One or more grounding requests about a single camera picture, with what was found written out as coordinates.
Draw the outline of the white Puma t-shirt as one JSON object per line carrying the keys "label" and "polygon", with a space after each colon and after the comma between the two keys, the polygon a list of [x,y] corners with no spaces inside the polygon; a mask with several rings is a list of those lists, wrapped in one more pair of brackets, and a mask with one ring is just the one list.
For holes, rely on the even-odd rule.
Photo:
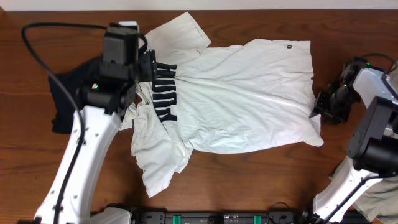
{"label": "white Puma t-shirt", "polygon": [[310,42],[254,39],[212,47],[189,13],[146,35],[165,78],[140,82],[141,101],[121,127],[134,131],[131,151],[148,196],[166,189],[193,151],[237,154],[297,142],[321,146]]}

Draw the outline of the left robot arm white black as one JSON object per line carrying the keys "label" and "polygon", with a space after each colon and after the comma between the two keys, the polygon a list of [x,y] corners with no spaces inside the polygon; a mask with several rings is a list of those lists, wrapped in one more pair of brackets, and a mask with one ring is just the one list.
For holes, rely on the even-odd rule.
{"label": "left robot arm white black", "polygon": [[67,148],[34,223],[94,223],[93,193],[109,146],[134,103],[137,83],[157,72],[154,50],[139,45],[146,38],[136,21],[111,24],[104,31],[99,71],[78,84],[75,96],[45,69],[74,112]]}

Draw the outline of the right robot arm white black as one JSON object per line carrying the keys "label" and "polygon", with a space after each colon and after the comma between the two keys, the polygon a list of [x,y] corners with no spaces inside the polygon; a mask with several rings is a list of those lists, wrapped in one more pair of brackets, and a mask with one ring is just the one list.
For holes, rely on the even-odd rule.
{"label": "right robot arm white black", "polygon": [[300,217],[301,223],[339,223],[368,188],[397,176],[397,90],[390,69],[369,63],[370,54],[347,62],[339,77],[319,92],[311,113],[330,124],[348,120],[352,104],[362,101],[366,113],[355,129],[347,156],[328,187],[317,194]]}

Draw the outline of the black folded garment orange trim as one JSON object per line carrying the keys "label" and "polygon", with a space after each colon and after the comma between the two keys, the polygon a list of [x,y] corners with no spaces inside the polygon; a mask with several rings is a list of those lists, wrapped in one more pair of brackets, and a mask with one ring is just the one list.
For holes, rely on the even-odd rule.
{"label": "black folded garment orange trim", "polygon": [[[79,108],[81,108],[81,105],[78,102],[79,97],[77,97],[76,91],[84,80],[95,77],[99,74],[100,61],[101,57],[95,57],[85,61],[69,72],[58,73],[55,75],[73,97]],[[57,110],[55,118],[52,120],[52,131],[57,134],[70,134],[75,108],[59,86],[51,78],[49,78],[48,81],[50,92]]]}

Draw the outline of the grey garment at right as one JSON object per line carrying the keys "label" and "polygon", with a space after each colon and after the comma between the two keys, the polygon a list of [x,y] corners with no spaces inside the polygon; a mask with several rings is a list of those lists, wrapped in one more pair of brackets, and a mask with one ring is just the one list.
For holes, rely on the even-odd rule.
{"label": "grey garment at right", "polygon": [[313,211],[336,223],[354,207],[369,221],[397,223],[397,93],[388,74],[370,65],[360,70],[353,88],[367,111]]}

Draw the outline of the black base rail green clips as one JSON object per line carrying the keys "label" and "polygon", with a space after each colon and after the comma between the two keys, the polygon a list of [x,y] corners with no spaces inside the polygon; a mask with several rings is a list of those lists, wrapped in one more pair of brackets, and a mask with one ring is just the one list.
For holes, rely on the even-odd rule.
{"label": "black base rail green clips", "polygon": [[165,209],[140,209],[133,215],[133,224],[303,224],[323,223],[305,208],[297,210],[277,202],[268,211],[170,212]]}

